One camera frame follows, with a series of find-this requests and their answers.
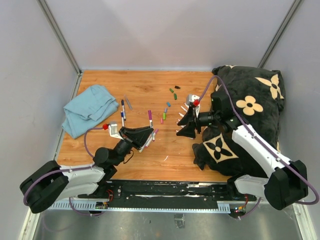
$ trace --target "gray wall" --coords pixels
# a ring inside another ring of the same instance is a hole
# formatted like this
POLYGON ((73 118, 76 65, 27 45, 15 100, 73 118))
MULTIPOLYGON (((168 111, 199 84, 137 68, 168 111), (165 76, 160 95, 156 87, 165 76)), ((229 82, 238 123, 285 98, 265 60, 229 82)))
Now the gray wall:
POLYGON ((0 233, 17 239, 20 183, 51 160, 76 74, 35 0, 0 7, 0 233))
POLYGON ((47 0, 83 69, 258 65, 293 0, 47 0))
MULTIPOLYGON (((281 70, 286 108, 282 116, 281 150, 302 160, 308 179, 320 192, 320 1, 304 1, 270 57, 266 69, 281 70)), ((311 192, 307 200, 313 200, 311 192)), ((320 204, 310 206, 320 236, 320 204)))

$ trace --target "wooden surface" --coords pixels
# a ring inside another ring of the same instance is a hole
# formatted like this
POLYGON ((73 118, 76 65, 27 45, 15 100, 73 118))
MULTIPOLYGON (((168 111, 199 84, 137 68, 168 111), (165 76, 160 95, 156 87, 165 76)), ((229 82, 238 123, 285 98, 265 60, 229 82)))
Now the wooden surface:
MULTIPOLYGON (((116 121, 121 127, 121 99, 126 94, 133 110, 125 104, 127 117, 125 126, 128 128, 148 126, 148 110, 151 110, 154 129, 159 129, 155 141, 151 142, 148 148, 142 153, 134 150, 134 156, 127 164, 121 163, 116 167, 118 172, 113 179, 200 182, 225 182, 228 179, 227 176, 208 167, 201 171, 193 163, 195 156, 192 144, 201 143, 201 134, 194 140, 176 136, 176 130, 180 129, 176 122, 181 119, 178 113, 184 112, 180 106, 184 106, 188 94, 200 96, 211 76, 210 72, 186 71, 84 72, 78 94, 91 85, 104 85, 119 103, 118 111, 99 126, 116 121), (174 94, 169 88, 177 94, 177 100, 174 100, 174 94), (170 102, 171 107, 168 107, 166 102, 170 102), (167 117, 164 124, 161 124, 160 119, 166 107, 168 107, 167 117)), ((210 109, 210 93, 214 87, 215 84, 209 88, 201 101, 202 112, 210 109)), ((93 130, 87 135, 87 145, 92 154, 95 154, 99 147, 113 149, 118 141, 104 130, 93 130)), ((58 163, 70 166, 92 163, 84 148, 83 136, 72 139, 67 133, 64 135, 58 163)))

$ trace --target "purple marker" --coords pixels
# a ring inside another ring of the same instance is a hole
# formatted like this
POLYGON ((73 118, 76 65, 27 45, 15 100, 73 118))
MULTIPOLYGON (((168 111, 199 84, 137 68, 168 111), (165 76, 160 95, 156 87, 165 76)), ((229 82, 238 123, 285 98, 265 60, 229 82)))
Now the purple marker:
MULTIPOLYGON (((150 127, 153 129, 154 128, 154 124, 152 122, 152 114, 151 114, 151 110, 148 110, 148 115, 149 115, 149 122, 150 122, 150 127)), ((152 132, 152 141, 156 140, 155 137, 155 133, 152 132)))

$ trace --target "floral pattern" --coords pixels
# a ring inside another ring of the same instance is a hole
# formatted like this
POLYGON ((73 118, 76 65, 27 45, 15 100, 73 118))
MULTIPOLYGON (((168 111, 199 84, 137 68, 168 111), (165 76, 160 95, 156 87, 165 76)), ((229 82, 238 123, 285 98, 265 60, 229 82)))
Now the floral pattern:
POLYGON ((203 142, 205 148, 210 153, 211 157, 217 162, 222 162, 228 159, 238 158, 237 155, 226 144, 222 133, 209 141, 203 142))
POLYGON ((276 142, 276 150, 281 153, 279 141, 276 142))
POLYGON ((244 100, 238 100, 236 103, 238 108, 243 109, 243 113, 247 116, 252 116, 255 112, 261 113, 264 108, 256 103, 256 99, 253 96, 246 96, 244 100))
POLYGON ((221 85, 218 85, 218 84, 217 84, 217 85, 215 86, 215 91, 217 92, 220 87, 221 87, 221 85))
POLYGON ((231 69, 236 67, 237 65, 225 65, 226 67, 230 67, 231 69))
POLYGON ((284 97, 281 95, 281 90, 279 85, 279 77, 278 74, 273 75, 271 77, 271 80, 262 78, 262 77, 256 77, 255 79, 259 80, 264 85, 267 85, 270 87, 271 96, 273 99, 276 99, 278 95, 280 95, 280 99, 284 99, 284 97))

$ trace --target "blue towel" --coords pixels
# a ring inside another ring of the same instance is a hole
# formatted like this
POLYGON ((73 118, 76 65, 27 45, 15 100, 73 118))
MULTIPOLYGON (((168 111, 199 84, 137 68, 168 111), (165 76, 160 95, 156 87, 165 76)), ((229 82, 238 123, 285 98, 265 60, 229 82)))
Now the blue towel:
POLYGON ((101 85, 93 85, 64 106, 62 128, 73 138, 84 134, 117 111, 116 99, 101 85))

